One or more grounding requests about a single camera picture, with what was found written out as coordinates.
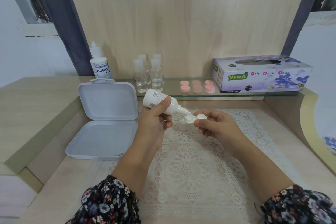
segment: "hand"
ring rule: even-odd
[[[138,147],[154,153],[161,147],[163,133],[167,128],[172,127],[173,122],[170,115],[163,114],[171,103],[171,97],[167,96],[153,109],[142,106],[138,129],[134,138],[134,143]]]
[[[198,127],[198,133],[203,134],[204,138],[212,136],[216,138],[225,150],[235,156],[237,150],[251,142],[240,130],[231,115],[216,110],[202,110],[195,112],[195,115],[204,114],[207,120],[195,120],[194,126]]]

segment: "floral sleeve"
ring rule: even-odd
[[[73,223],[141,223],[138,200],[134,192],[109,175],[84,192],[81,208],[66,224]]]
[[[263,206],[265,223],[336,223],[336,207],[328,196],[292,185]]]

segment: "white squeeze bottle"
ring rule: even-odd
[[[145,71],[142,59],[134,60],[134,68],[135,68],[134,72],[135,72],[136,89],[140,93],[144,93],[148,90],[148,84],[147,84],[147,73]]]
[[[145,73],[146,73],[146,76],[147,76],[147,84],[150,84],[152,82],[151,81],[151,75],[150,75],[151,65],[149,64],[149,62],[147,62],[146,54],[139,54],[138,57],[139,57],[139,59],[142,59],[142,61],[143,61],[143,66],[145,68]]]
[[[162,69],[160,67],[160,61],[152,59],[152,68],[150,69],[150,77],[152,78],[152,88],[157,91],[163,90],[162,83]]]
[[[153,58],[154,58],[154,59],[157,59],[157,60],[160,61],[160,67],[161,67],[161,69],[162,69],[162,58],[161,58],[161,54],[154,54],[154,55],[153,55]],[[165,75],[164,75],[164,73],[163,73],[163,70],[162,70],[162,84],[165,84]]]
[[[99,45],[91,42],[90,52],[92,56],[90,63],[96,78],[112,79],[107,58],[103,56]]]
[[[155,91],[153,89],[148,89],[143,98],[142,104],[146,107],[153,108],[162,100],[167,97],[166,94],[162,92]],[[174,113],[181,113],[183,115],[191,115],[188,109],[180,106],[176,100],[176,98],[171,97],[171,104],[170,106],[163,112],[167,115],[172,115]]]

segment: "open plastic case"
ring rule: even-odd
[[[94,79],[78,86],[85,124],[67,146],[68,156],[80,159],[119,160],[131,146],[138,124],[137,93],[132,84]]]

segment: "tissue box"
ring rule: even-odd
[[[301,90],[313,67],[291,57],[215,58],[212,77],[222,93]]]

